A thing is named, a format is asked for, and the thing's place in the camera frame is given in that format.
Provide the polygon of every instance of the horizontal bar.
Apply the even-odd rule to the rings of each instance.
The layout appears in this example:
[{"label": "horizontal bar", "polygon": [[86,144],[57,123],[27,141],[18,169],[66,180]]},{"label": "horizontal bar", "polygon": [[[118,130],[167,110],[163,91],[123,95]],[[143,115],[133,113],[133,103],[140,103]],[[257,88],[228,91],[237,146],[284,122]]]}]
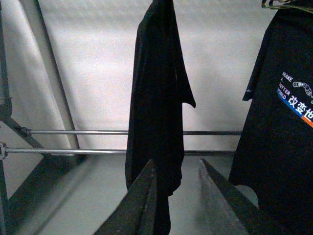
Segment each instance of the horizontal bar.
[{"label": "horizontal bar", "polygon": [[[9,148],[4,149],[6,153],[50,153],[50,154],[108,154],[108,155],[120,155],[126,154],[126,150],[118,149],[42,149],[42,148]],[[228,155],[233,154],[234,151],[197,151],[197,150],[187,150],[185,155]]]},{"label": "horizontal bar", "polygon": [[[128,131],[28,130],[30,135],[128,135]],[[184,131],[186,136],[239,136],[241,131]]]}]

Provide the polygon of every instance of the black t-shirt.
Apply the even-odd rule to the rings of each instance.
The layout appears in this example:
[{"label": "black t-shirt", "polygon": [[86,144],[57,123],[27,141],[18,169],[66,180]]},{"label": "black t-shirt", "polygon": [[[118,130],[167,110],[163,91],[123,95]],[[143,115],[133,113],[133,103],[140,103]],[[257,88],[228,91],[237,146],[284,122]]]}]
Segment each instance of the black t-shirt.
[{"label": "black t-shirt", "polygon": [[174,3],[153,0],[139,24],[135,45],[125,162],[127,188],[149,159],[157,164],[158,192],[170,196],[180,186],[184,158],[182,103],[196,106]]},{"label": "black t-shirt", "polygon": [[313,234],[312,89],[313,14],[279,10],[244,96],[252,103],[229,181],[251,187],[260,208],[297,234]]}]

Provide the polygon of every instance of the metal rod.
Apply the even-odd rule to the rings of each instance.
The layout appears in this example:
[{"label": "metal rod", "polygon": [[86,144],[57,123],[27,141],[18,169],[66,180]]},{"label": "metal rod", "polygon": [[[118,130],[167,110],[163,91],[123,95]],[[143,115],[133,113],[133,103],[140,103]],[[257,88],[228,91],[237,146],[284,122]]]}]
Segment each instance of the metal rod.
[{"label": "metal rod", "polygon": [[[11,130],[13,130],[16,134],[18,134],[24,141],[26,141],[30,146],[34,148],[43,148],[43,146],[32,136],[28,136],[24,131],[23,127],[21,127],[13,118],[9,117],[3,120],[3,123],[6,124]],[[43,153],[45,158],[51,159],[52,156],[50,154]]]},{"label": "metal rod", "polygon": [[[98,154],[107,154],[107,155],[120,155],[126,154],[126,150],[118,150],[118,149],[41,149],[41,148],[5,148],[6,153],[49,153],[49,154],[90,154],[90,155],[98,155]],[[185,151],[185,155],[197,155],[197,156],[205,156],[205,155],[221,155],[221,154],[233,154],[233,151],[195,151],[195,150],[187,150]]]},{"label": "metal rod", "polygon": [[5,148],[6,153],[49,153],[49,154],[126,154],[126,150],[110,149],[40,149],[40,148]]},{"label": "metal rod", "polygon": [[[28,130],[30,135],[128,135],[128,131]],[[239,136],[241,131],[184,131],[186,136]]]}]

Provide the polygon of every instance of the metal hanger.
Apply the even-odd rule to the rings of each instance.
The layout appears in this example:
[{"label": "metal hanger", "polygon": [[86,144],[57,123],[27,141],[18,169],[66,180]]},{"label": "metal hanger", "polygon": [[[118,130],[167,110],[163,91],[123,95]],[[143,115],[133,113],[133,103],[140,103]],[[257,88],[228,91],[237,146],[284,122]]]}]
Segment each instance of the metal hanger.
[{"label": "metal hanger", "polygon": [[[285,3],[285,4],[273,5],[274,1],[278,1],[280,3]],[[313,14],[313,8],[311,8],[311,7],[294,5],[293,3],[297,2],[296,0],[270,0],[268,2],[268,6],[266,6],[266,2],[267,2],[267,0],[262,0],[262,8],[269,8],[272,10],[295,8],[295,9],[303,10],[303,11],[306,11],[306,12]]]}]

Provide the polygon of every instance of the white wall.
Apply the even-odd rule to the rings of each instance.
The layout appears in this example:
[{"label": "white wall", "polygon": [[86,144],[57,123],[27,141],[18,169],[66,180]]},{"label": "white wall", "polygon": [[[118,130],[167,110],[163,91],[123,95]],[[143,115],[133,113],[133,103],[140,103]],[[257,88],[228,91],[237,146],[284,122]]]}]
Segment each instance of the white wall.
[{"label": "white wall", "polygon": [[[76,129],[127,130],[136,29],[151,0],[40,0]],[[174,1],[197,102],[185,130],[241,130],[243,102],[274,11],[260,1]],[[83,136],[81,147],[126,148],[126,136]],[[238,137],[185,137],[185,149],[234,150]]]},{"label": "white wall", "polygon": [[[31,2],[23,0],[24,5]],[[1,0],[1,4],[12,118],[29,129],[64,129],[69,116],[46,42],[40,37],[42,29],[32,28],[34,21],[18,0]],[[8,147],[30,147],[3,123],[0,126],[0,141]],[[65,136],[35,138],[47,148],[77,147]],[[9,154],[3,161],[8,197],[41,159],[41,155]]]}]

